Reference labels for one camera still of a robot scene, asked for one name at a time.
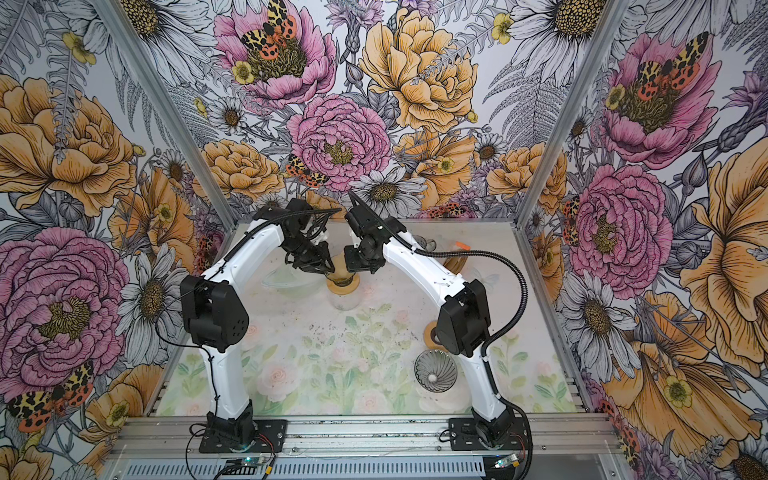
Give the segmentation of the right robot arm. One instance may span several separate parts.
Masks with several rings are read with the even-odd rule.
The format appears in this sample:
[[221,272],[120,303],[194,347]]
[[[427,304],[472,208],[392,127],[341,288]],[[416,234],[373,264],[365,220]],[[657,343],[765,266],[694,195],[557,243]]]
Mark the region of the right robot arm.
[[468,256],[498,260],[520,281],[521,304],[513,318],[492,334],[487,292],[479,280],[467,281],[442,265],[442,258],[461,257],[461,252],[429,252],[396,218],[380,217],[358,195],[350,195],[352,208],[345,215],[354,243],[344,249],[351,272],[376,273],[389,264],[398,268],[438,308],[436,334],[442,346],[461,365],[467,380],[477,436],[488,449],[501,447],[516,420],[515,410],[500,393],[488,355],[490,345],[503,337],[522,316],[527,285],[519,268],[506,258],[483,250]]

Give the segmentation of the left corner frame post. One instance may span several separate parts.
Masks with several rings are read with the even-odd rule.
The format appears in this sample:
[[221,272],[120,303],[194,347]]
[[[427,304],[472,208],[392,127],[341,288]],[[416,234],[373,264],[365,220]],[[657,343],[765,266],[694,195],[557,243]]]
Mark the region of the left corner frame post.
[[94,8],[112,35],[118,50],[133,68],[148,98],[159,110],[175,145],[184,155],[204,193],[226,230],[234,230],[237,217],[218,187],[195,140],[169,94],[148,50],[142,45],[119,1],[96,1]]

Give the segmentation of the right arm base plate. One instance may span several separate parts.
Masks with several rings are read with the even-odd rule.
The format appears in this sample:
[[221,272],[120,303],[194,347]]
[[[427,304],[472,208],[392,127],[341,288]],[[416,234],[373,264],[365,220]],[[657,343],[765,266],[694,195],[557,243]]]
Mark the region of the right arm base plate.
[[473,417],[448,419],[448,442],[453,451],[522,451],[530,447],[519,418],[493,422]]

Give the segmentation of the aluminium front rail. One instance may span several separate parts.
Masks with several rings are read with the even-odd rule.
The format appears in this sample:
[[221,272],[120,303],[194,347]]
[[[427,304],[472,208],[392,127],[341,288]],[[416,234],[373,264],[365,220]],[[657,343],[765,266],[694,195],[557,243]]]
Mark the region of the aluminium front rail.
[[[280,458],[417,456],[452,453],[451,415],[289,416],[284,431],[271,436]],[[533,445],[543,455],[618,454],[619,439],[604,414],[530,413]],[[201,417],[142,417],[117,434],[110,460],[197,460],[201,439],[191,429]]]

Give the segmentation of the grey glass dripper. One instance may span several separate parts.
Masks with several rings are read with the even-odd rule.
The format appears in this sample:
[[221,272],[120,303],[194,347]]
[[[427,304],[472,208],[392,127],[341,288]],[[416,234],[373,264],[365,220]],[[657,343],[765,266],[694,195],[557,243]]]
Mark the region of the grey glass dripper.
[[456,384],[458,368],[448,353],[430,349],[417,356],[414,362],[414,376],[426,391],[445,393]]

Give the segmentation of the grey ribbed glass pitcher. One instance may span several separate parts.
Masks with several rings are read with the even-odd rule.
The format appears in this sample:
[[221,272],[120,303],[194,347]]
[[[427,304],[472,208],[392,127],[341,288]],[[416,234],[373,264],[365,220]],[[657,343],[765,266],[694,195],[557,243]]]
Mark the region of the grey ribbed glass pitcher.
[[420,235],[415,235],[414,239],[422,250],[433,252],[437,248],[437,242],[434,239],[425,238]]

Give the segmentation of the wooden ring dripper holder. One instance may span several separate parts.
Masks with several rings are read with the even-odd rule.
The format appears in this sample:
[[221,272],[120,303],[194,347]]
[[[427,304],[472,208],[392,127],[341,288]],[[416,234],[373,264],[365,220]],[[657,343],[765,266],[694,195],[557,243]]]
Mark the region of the wooden ring dripper holder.
[[423,333],[423,339],[425,345],[432,350],[440,350],[446,352],[445,347],[442,345],[441,341],[438,338],[437,335],[437,322],[432,321],[430,322],[424,330]]
[[360,285],[360,278],[357,274],[352,274],[344,278],[326,278],[328,290],[337,296],[346,296],[354,293]]

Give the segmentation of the brown coffee filter stack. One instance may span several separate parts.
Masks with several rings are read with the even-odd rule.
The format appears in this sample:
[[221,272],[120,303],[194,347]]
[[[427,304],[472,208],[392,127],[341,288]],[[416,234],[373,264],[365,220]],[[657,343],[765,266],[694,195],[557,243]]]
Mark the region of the brown coffee filter stack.
[[471,247],[463,242],[456,241],[455,249],[453,252],[455,253],[455,256],[446,257],[443,261],[443,266],[449,270],[451,273],[455,275],[459,275],[464,268],[464,266],[467,263],[468,256],[467,255],[459,255],[459,252],[468,252],[471,250]]

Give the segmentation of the clear glass carafe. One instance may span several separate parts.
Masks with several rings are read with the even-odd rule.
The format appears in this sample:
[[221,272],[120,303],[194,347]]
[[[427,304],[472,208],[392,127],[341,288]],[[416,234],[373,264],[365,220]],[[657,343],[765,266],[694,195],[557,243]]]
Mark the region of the clear glass carafe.
[[329,295],[329,301],[336,310],[351,311],[361,304],[362,297],[357,292],[353,292],[347,295],[337,295],[331,293]]

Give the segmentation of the right corner frame post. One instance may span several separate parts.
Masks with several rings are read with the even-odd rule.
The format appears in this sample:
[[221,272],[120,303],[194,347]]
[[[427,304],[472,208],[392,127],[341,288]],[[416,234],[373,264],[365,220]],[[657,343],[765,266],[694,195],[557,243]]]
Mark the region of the right corner frame post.
[[531,184],[523,196],[523,202],[517,211],[515,226],[522,231],[531,217],[534,207],[543,193],[546,181],[557,163],[558,156],[566,141],[588,90],[593,85],[597,72],[616,37],[624,15],[631,4],[628,0],[608,1],[597,24],[591,44],[577,70],[569,93],[563,104],[554,129],[546,142],[541,162],[534,173]]

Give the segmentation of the corner frame post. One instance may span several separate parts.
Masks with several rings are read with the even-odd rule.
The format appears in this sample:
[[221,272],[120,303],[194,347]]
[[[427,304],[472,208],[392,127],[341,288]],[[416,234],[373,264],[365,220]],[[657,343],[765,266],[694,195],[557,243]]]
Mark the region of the corner frame post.
[[148,50],[142,45],[119,1],[96,1],[94,8],[112,35],[118,50],[133,68],[148,98],[159,110],[175,145],[184,155],[204,193],[226,230],[234,230],[237,217],[218,187],[195,140],[169,94]]
[[593,85],[597,72],[616,37],[624,15],[631,4],[628,0],[608,1],[597,24],[591,44],[577,70],[569,93],[563,104],[554,129],[546,142],[541,162],[534,173],[531,184],[523,196],[523,202],[517,211],[515,226],[522,231],[531,217],[534,207],[543,193],[546,181],[557,163],[558,156],[566,141],[588,90]]

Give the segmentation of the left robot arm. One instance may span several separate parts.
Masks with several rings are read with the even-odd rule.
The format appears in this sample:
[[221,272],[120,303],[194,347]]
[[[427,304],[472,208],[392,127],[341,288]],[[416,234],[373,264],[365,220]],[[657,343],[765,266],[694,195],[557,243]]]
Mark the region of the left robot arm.
[[339,207],[318,209],[301,199],[285,208],[263,207],[242,237],[213,266],[180,283],[184,329],[201,349],[212,394],[204,438],[215,447],[244,451],[257,438],[253,403],[244,384],[241,342],[250,326],[241,296],[272,252],[310,274],[335,271],[323,234]]

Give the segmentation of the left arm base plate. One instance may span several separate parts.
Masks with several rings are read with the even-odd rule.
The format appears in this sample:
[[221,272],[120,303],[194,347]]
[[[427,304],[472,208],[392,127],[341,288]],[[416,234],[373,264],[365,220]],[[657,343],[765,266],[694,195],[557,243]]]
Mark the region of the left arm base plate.
[[214,418],[203,433],[198,451],[202,454],[281,453],[288,422],[258,419],[248,422]]

